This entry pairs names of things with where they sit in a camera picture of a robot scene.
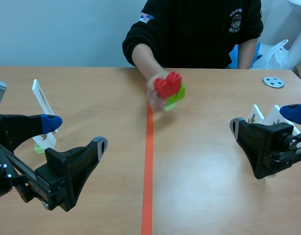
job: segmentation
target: white plastic bag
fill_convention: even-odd
[[[283,46],[289,40],[283,40],[277,45],[269,49],[261,58],[259,58],[253,65],[254,69],[261,70],[285,70],[288,64],[288,54]]]

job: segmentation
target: flag patch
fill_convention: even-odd
[[[141,13],[140,16],[140,21],[144,22],[144,23],[148,23],[150,20],[154,19],[154,16],[150,15],[150,14],[145,14],[145,13]]]

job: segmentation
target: white card stand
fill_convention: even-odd
[[[256,104],[254,104],[252,110],[250,111],[250,113],[248,115],[248,118],[245,121],[247,121],[249,124],[252,124],[252,123],[262,124],[264,119],[265,118],[264,118],[263,114],[260,112],[258,106]]]
[[[248,115],[248,118],[246,119],[246,122],[248,122],[249,124],[259,123],[259,124],[263,124],[263,125],[267,125],[267,126],[274,125],[274,124],[281,123],[281,122],[285,122],[285,123],[288,123],[290,125],[293,125],[294,128],[293,128],[292,135],[296,136],[296,135],[300,134],[300,131],[293,124],[293,122],[285,119],[280,114],[279,111],[280,111],[280,107],[278,105],[274,105],[273,108],[272,108],[272,110],[267,115],[267,117],[264,118],[264,116],[260,112],[258,106],[256,104],[254,104],[251,112]],[[301,147],[301,142],[298,143],[297,147],[298,148]],[[266,176],[264,179],[268,179],[268,178],[271,178],[273,176],[276,176],[276,174]]]
[[[46,115],[54,115],[54,112],[53,112],[51,106],[49,105],[49,103],[46,99],[46,96],[45,96],[41,86],[39,85],[37,79],[35,79],[33,82],[32,90],[37,98],[38,103],[42,107],[44,113]],[[33,137],[33,139],[43,150],[45,150],[47,148],[54,149],[56,146],[56,143],[57,143],[55,136],[51,132],[46,135],[35,136],[35,137]]]

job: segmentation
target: orange tape line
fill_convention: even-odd
[[[147,104],[141,235],[152,235],[152,181],[153,181],[153,157],[154,157],[153,134],[154,134],[154,117],[150,105]]]

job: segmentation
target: black sweatshirt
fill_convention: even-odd
[[[132,52],[146,44],[165,68],[224,68],[235,44],[263,31],[260,0],[148,0],[123,42]]]

